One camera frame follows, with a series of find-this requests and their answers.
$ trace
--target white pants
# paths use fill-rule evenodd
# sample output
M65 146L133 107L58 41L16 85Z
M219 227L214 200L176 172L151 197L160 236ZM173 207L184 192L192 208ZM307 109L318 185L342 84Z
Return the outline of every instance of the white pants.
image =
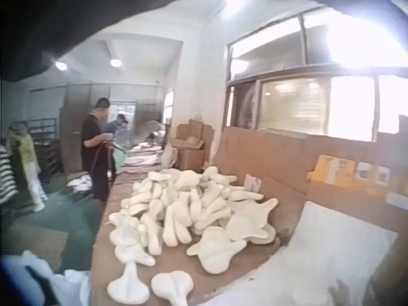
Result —
M37 163L33 161L32 163L23 164L23 167L28 190L30 191L34 204L43 203L43 200L45 200L47 196L44 193L40 180L38 179Z

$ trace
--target yellow shirt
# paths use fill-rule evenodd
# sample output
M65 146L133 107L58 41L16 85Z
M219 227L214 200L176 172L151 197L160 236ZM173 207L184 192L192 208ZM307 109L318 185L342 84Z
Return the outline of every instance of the yellow shirt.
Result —
M36 151L34 149L33 139L31 138L30 134L26 134L25 136L20 138L20 155L21 155L21 162L23 164L32 163L33 161L37 161Z

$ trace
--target black shirt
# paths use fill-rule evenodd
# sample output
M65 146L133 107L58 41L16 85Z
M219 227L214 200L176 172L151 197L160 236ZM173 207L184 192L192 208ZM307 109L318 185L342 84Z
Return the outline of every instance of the black shirt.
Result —
M105 143L91 148L84 146L84 141L93 139L95 136L102 134L99 120L89 114L82 122L81 141L82 141L82 168L84 171L91 172L93 167L104 167L108 169L108 148Z

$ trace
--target black pants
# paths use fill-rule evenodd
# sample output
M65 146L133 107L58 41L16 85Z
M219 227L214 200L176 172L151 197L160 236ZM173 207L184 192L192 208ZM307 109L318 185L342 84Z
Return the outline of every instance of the black pants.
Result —
M111 184L109 184L107 164L95 164L95 167L93 168L92 172L89 173L89 176L91 177L92 180L92 192L94 194L95 200L100 200L102 202L106 202L108 200L110 186L113 185L113 182L116 179L116 165L113 156L111 167L112 167L112 169L110 169L112 173L112 176L110 177Z

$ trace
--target worker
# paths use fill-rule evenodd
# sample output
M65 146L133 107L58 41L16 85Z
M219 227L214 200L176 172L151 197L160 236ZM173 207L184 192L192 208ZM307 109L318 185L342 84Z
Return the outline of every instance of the worker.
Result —
M103 132L108 134L113 134L113 137L116 134L118 129L122 129L126 127L128 121L123 113L118 114L116 120L109 122L103 126Z
M19 142L18 150L20 151L20 158L24 169L25 179L27 180L28 190L31 199L34 202L34 212L43 210L44 202L48 201L48 197L44 193L38 174L41 171L34 149L33 139L29 134L28 125L23 122L20 126L19 133L14 133L10 130L10 136Z
M112 136L103 133L101 122L108 117L110 102L108 98L97 101L95 109L82 122L82 168L89 173L92 181L94 199L105 205L109 195L108 170L112 182L116 177L113 152L110 147Z

